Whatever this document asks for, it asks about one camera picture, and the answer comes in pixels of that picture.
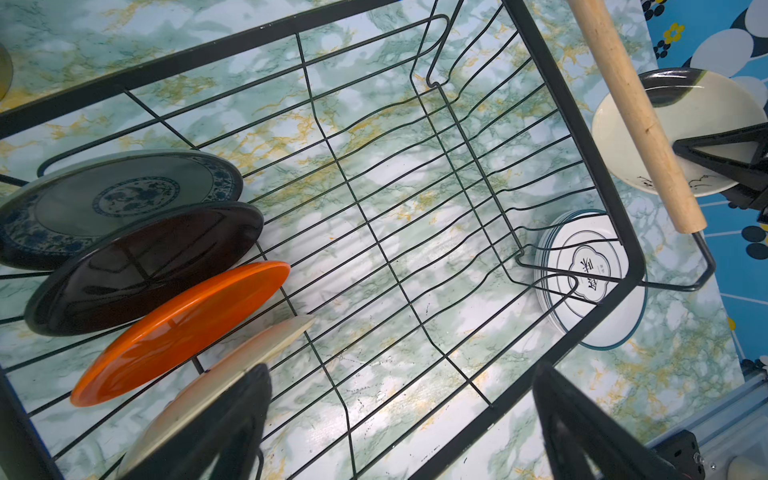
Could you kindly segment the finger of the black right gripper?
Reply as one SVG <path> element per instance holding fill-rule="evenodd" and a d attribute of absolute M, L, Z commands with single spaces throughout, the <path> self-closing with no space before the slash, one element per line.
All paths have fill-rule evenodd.
<path fill-rule="evenodd" d="M 676 140 L 674 153 L 752 190 L 767 188 L 767 123 Z"/>

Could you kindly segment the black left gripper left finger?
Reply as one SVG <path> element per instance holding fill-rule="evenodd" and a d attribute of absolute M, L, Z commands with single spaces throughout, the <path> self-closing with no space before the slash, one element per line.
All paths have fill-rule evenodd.
<path fill-rule="evenodd" d="M 244 479 L 263 437 L 272 397 L 269 368 L 258 364 L 124 479 L 198 479 L 212 463 L 214 479 Z"/>

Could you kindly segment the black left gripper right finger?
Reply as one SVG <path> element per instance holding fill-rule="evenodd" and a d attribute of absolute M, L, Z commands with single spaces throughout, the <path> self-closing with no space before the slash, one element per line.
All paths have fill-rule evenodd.
<path fill-rule="evenodd" d="M 678 471 L 645 448 L 552 365 L 535 368 L 533 398 L 555 479 L 676 479 Z"/>

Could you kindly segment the cream plate with stamp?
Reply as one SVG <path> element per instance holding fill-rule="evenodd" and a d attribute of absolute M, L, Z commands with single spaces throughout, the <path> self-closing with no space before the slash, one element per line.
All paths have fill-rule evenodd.
<path fill-rule="evenodd" d="M 121 461 L 117 477 L 124 479 L 139 463 L 154 453 L 171 436 L 190 423 L 227 388 L 258 364 L 278 355 L 314 323 L 311 315 L 302 315 L 273 325 L 215 364 L 189 384 L 150 423 Z"/>

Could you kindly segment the orange plate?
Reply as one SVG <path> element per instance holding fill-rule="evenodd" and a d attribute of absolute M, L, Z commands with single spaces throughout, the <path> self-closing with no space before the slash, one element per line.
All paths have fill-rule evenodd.
<path fill-rule="evenodd" d="M 290 273 L 285 262 L 251 263 L 165 302 L 97 357 L 72 390 L 71 404 L 110 401 L 183 364 L 256 312 Z"/>

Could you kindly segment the white plate green rim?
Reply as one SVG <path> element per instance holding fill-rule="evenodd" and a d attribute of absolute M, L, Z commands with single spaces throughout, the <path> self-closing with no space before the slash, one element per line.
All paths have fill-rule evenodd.
<path fill-rule="evenodd" d="M 535 292 L 562 333 L 585 319 L 628 272 L 625 248 L 603 210 L 582 209 L 557 217 L 535 248 Z M 647 289 L 635 287 L 581 344 L 611 350 L 626 343 L 645 313 Z"/>

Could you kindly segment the black plate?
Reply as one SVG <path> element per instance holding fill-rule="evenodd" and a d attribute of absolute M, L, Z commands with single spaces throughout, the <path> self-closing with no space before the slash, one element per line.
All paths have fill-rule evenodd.
<path fill-rule="evenodd" d="M 198 203 L 134 222 L 54 270 L 23 318 L 35 333 L 76 336 L 136 320 L 237 263 L 264 216 L 239 201 Z"/>

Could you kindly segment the black wire dish rack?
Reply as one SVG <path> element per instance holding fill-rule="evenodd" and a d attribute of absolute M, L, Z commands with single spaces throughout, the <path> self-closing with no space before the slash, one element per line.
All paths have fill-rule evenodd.
<path fill-rule="evenodd" d="M 605 83 L 569 1 L 5 1 L 17 68 L 1 196 L 101 155 L 184 149 L 242 175 L 265 224 L 247 263 L 291 273 L 183 364 L 78 408 L 122 333 L 51 338 L 22 314 L 45 274 L 1 271 L 1 475 L 114 479 L 193 380 L 280 320 L 258 479 L 543 478 L 531 372 L 555 363 L 643 441 L 721 392 L 690 369 L 705 263 L 657 200 L 614 181 L 589 120 Z M 626 276 L 562 333 L 535 248 L 606 212 Z M 641 323 L 581 344 L 637 286 Z"/>

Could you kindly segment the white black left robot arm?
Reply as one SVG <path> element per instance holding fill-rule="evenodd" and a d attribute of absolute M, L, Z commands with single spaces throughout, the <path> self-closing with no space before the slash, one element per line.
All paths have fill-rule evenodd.
<path fill-rule="evenodd" d="M 716 406 L 687 419 L 657 440 L 650 450 L 686 479 L 764 479 L 767 476 L 767 364 L 745 361 L 750 379 Z M 597 453 L 599 463 L 621 465 L 640 457 L 637 446 L 616 424 L 588 406 L 585 396 L 549 369 L 537 378 L 536 393 L 556 394 L 553 408 L 573 427 L 573 442 Z M 259 364 L 188 418 L 170 413 L 170 424 L 154 422 L 123 458 L 120 479 L 247 478 L 260 453 L 271 399 L 271 378 Z"/>

